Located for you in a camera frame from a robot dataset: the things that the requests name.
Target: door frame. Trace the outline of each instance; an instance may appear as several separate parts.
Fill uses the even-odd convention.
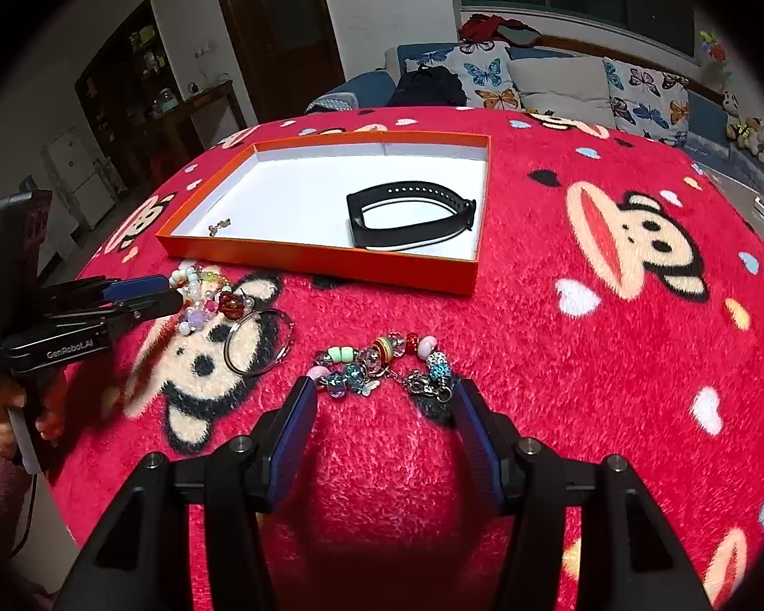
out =
[[[331,11],[328,9],[328,2],[326,0],[318,1],[326,12],[326,43],[328,44],[328,57],[331,59],[332,68],[335,70],[336,75],[341,78],[342,82],[344,82],[345,72],[342,66],[342,60],[340,59],[340,50],[336,44]],[[232,3],[230,0],[218,0],[218,3],[221,5],[221,13],[223,13],[224,16],[226,31],[229,33],[234,56],[238,61],[238,67],[243,76],[243,82],[246,83],[246,92],[249,94],[249,100],[252,102],[258,122],[262,122],[261,112],[267,112],[268,104],[265,103],[263,93],[260,89],[250,90],[250,85],[258,85],[261,82],[260,76],[258,75],[257,68],[249,63],[249,55],[244,49],[245,39],[242,38],[240,31],[238,30],[238,24],[234,19]]]

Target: metal screw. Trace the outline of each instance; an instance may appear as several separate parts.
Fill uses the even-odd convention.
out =
[[[521,448],[521,452],[525,455],[537,455],[542,451],[543,444],[531,436],[524,436],[524,438],[518,441],[518,447]]]
[[[622,473],[628,468],[628,462],[622,455],[609,455],[605,458],[605,463],[609,465],[609,468],[612,471],[616,471],[617,473]]]
[[[230,448],[238,453],[250,451],[252,449],[252,439],[242,434],[240,436],[236,436],[230,441]]]
[[[151,452],[144,455],[144,465],[147,468],[158,468],[164,460],[165,456],[161,452]]]

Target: sofa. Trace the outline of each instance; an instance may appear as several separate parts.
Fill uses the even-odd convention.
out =
[[[404,44],[385,52],[385,66],[357,75],[322,95],[309,106],[318,109],[352,109],[384,107],[409,64],[428,52],[454,48],[458,44]],[[572,58],[572,52],[552,48],[517,48],[510,46],[511,59]],[[723,173],[764,195],[764,164],[749,152],[738,150],[724,135],[727,113],[721,105],[688,91],[689,127],[683,149],[697,162]]]

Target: silver bangle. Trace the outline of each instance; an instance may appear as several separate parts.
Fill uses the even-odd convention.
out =
[[[235,334],[238,332],[238,329],[242,326],[242,324],[245,324],[245,322],[247,322],[249,319],[252,319],[260,314],[273,314],[276,317],[281,318],[283,322],[286,322],[289,328],[288,337],[286,338],[286,342],[283,343],[283,347],[280,348],[277,356],[275,356],[272,362],[269,363],[267,366],[263,367],[261,370],[256,370],[256,371],[241,370],[232,361],[232,358],[229,352],[230,344],[232,344],[232,340],[234,339]],[[241,319],[238,319],[238,321],[230,329],[229,334],[226,336],[226,341],[224,342],[224,361],[226,362],[226,367],[229,367],[229,369],[233,371],[234,374],[237,374],[238,376],[242,376],[244,378],[260,376],[264,374],[265,372],[269,371],[272,367],[274,367],[278,363],[283,362],[283,359],[285,359],[289,349],[291,348],[291,342],[293,339],[294,339],[294,320],[291,319],[291,317],[287,313],[283,312],[283,310],[277,310],[276,308],[263,308],[262,310],[253,310],[243,315]]]

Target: blue sofa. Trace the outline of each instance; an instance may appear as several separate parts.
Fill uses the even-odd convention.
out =
[[[324,94],[312,105],[331,94],[349,93],[356,97],[359,108],[384,107],[393,96],[396,81],[405,72],[405,60],[419,59],[426,52],[456,45],[407,44],[390,48],[385,53],[385,68],[357,75]],[[512,59],[572,57],[570,52],[545,48],[510,47],[509,54]],[[688,156],[764,195],[764,164],[748,152],[739,151],[724,136],[727,113],[722,106],[690,90],[688,96],[690,119],[688,140],[685,142]]]

